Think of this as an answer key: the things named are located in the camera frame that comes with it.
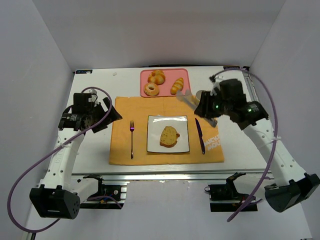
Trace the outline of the metal serving tongs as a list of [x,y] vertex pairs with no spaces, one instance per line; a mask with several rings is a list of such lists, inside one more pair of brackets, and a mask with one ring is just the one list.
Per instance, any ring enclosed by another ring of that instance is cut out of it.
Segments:
[[[185,93],[182,93],[180,90],[176,93],[176,98],[180,101],[185,103],[188,107],[190,107],[192,109],[192,111],[194,112],[196,110],[196,108],[198,107],[200,101],[196,98],[195,95],[192,94],[192,92],[187,89],[185,91]],[[212,126],[213,128],[215,128],[218,125],[218,121],[215,118],[210,118],[210,119],[206,119],[204,118],[204,120],[209,123],[210,126]]]

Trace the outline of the sliced loaf bread piece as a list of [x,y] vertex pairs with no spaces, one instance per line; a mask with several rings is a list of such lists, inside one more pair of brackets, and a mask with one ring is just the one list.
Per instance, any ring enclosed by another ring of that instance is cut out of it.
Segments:
[[172,148],[177,144],[179,137],[180,134],[174,127],[166,126],[160,135],[159,144],[166,148]]

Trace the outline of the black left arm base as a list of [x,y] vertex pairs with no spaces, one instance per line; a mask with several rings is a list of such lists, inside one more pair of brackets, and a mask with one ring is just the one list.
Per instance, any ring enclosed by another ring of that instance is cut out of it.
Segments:
[[101,175],[89,174],[84,179],[97,180],[97,192],[80,205],[81,209],[120,210],[125,203],[127,187],[121,184],[107,183]]

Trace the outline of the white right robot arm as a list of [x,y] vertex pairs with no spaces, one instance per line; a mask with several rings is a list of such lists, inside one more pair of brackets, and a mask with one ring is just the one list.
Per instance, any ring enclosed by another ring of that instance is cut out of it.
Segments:
[[292,157],[278,137],[278,123],[271,122],[269,115],[258,101],[248,101],[241,81],[236,78],[222,79],[218,75],[209,78],[211,91],[204,91],[194,114],[213,120],[222,115],[250,138],[267,163],[265,171],[271,171],[274,183],[258,184],[270,207],[278,213],[308,199],[320,185],[320,178],[308,174]]

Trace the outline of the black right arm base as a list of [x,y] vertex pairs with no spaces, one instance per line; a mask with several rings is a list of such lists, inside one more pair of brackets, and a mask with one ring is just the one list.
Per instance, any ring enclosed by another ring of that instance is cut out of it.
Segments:
[[212,213],[235,212],[249,197],[250,190],[241,190],[241,180],[247,180],[244,172],[236,172],[229,176],[225,183],[209,184],[204,191],[209,195]]

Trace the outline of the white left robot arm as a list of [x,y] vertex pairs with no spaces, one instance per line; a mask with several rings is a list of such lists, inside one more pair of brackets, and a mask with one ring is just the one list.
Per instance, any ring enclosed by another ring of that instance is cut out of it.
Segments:
[[73,95],[58,124],[57,151],[50,157],[47,173],[39,186],[32,188],[29,198],[42,218],[74,219],[81,204],[102,195],[102,178],[85,176],[72,182],[72,172],[86,132],[103,131],[111,123],[121,120],[110,96],[98,100],[97,87],[87,87]]

